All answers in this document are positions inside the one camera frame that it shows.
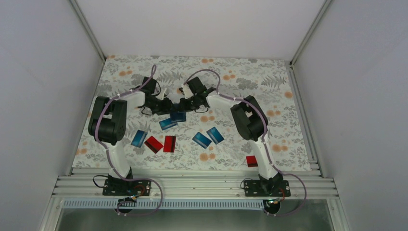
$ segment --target glass panel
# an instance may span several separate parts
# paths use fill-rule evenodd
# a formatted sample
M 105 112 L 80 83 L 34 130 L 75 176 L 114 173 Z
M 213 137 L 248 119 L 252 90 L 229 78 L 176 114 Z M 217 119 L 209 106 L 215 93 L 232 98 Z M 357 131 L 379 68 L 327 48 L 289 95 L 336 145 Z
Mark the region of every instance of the glass panel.
M 282 202 L 280 213 L 295 209 L 300 202 Z M 118 216 L 113 209 L 63 209 L 57 230 L 332 231 L 333 228 L 326 200 L 307 200 L 299 212 L 281 218 L 251 210 L 159 210 L 154 215 L 136 218 Z

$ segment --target floral tablecloth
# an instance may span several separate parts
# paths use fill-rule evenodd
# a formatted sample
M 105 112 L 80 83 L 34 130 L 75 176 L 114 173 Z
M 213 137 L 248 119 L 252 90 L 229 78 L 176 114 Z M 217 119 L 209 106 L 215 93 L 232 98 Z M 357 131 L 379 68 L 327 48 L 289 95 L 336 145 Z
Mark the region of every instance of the floral tablecloth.
M 276 165 L 286 171 L 309 171 L 306 148 L 299 125 L 293 94 L 282 60 L 203 58 L 177 56 L 111 55 L 105 63 L 96 96 L 112 97 L 140 85 L 144 76 L 150 75 L 157 65 L 154 78 L 161 88 L 169 89 L 169 98 L 178 102 L 182 97 L 178 88 L 183 81 L 200 69 L 220 73 L 220 91 L 228 95 L 245 97 L 253 95 L 269 120 L 270 146 Z M 207 86 L 215 86 L 212 73 L 197 75 Z M 108 167 L 103 148 L 88 134 L 88 119 L 76 152 L 73 167 Z M 126 134 L 123 138 L 126 158 L 135 168 L 192 169 L 192 170 L 256 170 L 249 168 L 246 156 L 253 155 L 248 141 L 237 132 L 228 110 L 209 109 L 204 113 L 187 113 L 187 122 L 162 131 L 159 121 L 169 115 L 143 115 L 141 109 L 127 113 Z M 225 140 L 218 145 L 211 143 L 207 149 L 192 141 L 199 131 L 216 127 Z M 147 131 L 164 144 L 166 135 L 176 136 L 174 153 L 163 149 L 154 154 L 146 145 L 130 145 L 136 131 Z

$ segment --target red card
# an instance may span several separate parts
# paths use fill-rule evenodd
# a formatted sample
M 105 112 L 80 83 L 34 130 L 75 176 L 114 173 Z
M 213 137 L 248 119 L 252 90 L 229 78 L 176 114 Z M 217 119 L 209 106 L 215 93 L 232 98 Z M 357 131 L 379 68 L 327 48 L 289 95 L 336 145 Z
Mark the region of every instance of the red card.
M 166 136 L 166 138 L 165 138 L 165 148 L 163 149 L 163 152 L 173 153 L 175 147 L 176 147 L 176 137 L 175 136 Z
M 256 161 L 256 158 L 254 155 L 247 156 L 246 162 L 248 164 L 248 167 L 258 167 L 258 162 Z
M 158 140 L 156 140 L 156 138 L 153 137 L 153 136 L 149 137 L 149 138 L 144 142 L 144 144 L 145 144 L 148 148 L 150 148 L 150 150 L 152 150 L 154 153 L 157 153 L 158 151 L 160 151 L 160 149 L 163 148 L 163 145 L 162 145 Z

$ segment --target metal grille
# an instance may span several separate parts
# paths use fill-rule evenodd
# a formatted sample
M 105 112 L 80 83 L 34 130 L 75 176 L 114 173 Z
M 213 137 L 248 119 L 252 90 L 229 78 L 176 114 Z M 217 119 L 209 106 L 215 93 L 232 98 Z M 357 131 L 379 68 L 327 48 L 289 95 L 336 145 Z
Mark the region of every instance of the metal grille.
M 64 208 L 116 208 L 118 199 L 103 198 L 68 198 Z M 121 208 L 154 209 L 159 200 L 138 199 L 136 203 L 128 203 Z M 261 210 L 262 200 L 185 200 L 164 199 L 160 209 L 244 209 Z

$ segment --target white wall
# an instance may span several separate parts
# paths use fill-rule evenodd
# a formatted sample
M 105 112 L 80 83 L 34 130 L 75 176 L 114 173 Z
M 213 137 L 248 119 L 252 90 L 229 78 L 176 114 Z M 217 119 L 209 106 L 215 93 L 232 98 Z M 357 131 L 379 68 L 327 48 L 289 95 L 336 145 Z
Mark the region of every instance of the white wall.
M 335 0 L 295 64 L 354 231 L 407 230 L 408 1 Z
M 3 0 L 0 31 L 0 229 L 36 230 L 102 62 L 67 0 Z
M 324 0 L 77 0 L 105 55 L 292 59 Z

